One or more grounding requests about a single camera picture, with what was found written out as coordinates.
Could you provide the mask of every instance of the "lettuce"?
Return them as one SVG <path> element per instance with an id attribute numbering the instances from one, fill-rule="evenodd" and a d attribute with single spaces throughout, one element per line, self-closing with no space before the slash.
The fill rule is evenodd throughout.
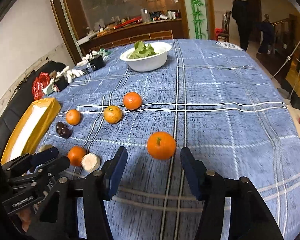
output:
<path id="1" fill-rule="evenodd" d="M 151 44 L 146 46 L 143 41 L 137 41 L 134 44 L 134 52 L 131 53 L 129 59 L 149 57 L 155 54 L 156 53 L 154 52 L 154 48 L 151 46 Z"/>

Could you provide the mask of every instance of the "white bowl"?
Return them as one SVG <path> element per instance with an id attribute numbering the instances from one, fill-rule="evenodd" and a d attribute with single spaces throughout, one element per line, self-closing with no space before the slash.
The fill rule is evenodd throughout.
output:
<path id="1" fill-rule="evenodd" d="M 120 59 L 126 61 L 130 68 L 138 72 L 151 71 L 163 66 L 167 61 L 168 51 L 172 48 L 172 46 L 165 42 L 153 42 L 150 44 L 154 48 L 154 52 L 157 53 L 156 55 L 129 59 L 129 56 L 134 51 L 134 48 L 132 48 L 122 53 L 120 55 Z"/>

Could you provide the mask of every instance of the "wooden handrail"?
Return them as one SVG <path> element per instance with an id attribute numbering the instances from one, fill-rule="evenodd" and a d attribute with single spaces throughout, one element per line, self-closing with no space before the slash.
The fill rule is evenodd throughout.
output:
<path id="1" fill-rule="evenodd" d="M 288 22 L 288 21 L 290 21 L 291 19 L 290 18 L 286 18 L 286 19 L 283 19 L 283 20 L 280 20 L 280 21 L 277 21 L 277 22 L 273 22 L 273 23 L 271 23 L 273 26 L 276 26 L 276 25 L 278 25 L 278 24 L 280 24 L 280 23 L 284 23 L 284 22 Z"/>

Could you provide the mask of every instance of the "green bamboo decoration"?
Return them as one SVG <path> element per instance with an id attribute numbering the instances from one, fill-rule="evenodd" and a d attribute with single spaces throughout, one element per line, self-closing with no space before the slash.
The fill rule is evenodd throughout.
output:
<path id="1" fill-rule="evenodd" d="M 191 9 L 192 9 L 192 16 L 193 20 L 192 22 L 194 23 L 194 32 L 195 32 L 195 37 L 196 39 L 202 39 L 203 37 L 206 38 L 206 35 L 202 33 L 202 22 L 204 19 L 202 19 L 202 12 L 200 10 L 201 6 L 204 5 L 201 0 L 190 0 L 191 3 Z"/>

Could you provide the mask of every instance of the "plaid tablecloth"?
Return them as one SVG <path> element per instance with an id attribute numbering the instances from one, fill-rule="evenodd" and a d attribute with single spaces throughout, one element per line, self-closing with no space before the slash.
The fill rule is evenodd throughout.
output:
<path id="1" fill-rule="evenodd" d="M 128 163 L 119 191 L 106 202 L 114 239 L 193 239 L 202 203 L 191 195 L 180 164 L 180 149 L 224 177 L 247 176 L 266 201 L 286 240 L 300 231 L 300 138 L 281 96 L 249 55 L 225 49 L 215 41 L 169 40 L 172 50 L 161 68 L 138 73 L 119 59 L 133 45 L 112 49 L 106 66 L 77 78 L 52 96 L 62 109 L 39 146 L 52 144 L 61 154 L 73 145 L 101 157 L 101 165 L 123 145 Z M 122 105 L 130 91 L 143 105 Z M 117 105 L 123 119 L 109 124 L 103 110 Z M 55 124 L 69 109 L 82 114 L 65 140 Z M 145 144 L 149 135 L 166 131 L 177 142 L 167 161 L 153 159 Z M 87 175 L 80 168 L 71 178 Z M 227 239 L 230 199 L 222 239 Z M 79 233 L 86 237 L 83 204 L 78 202 Z"/>

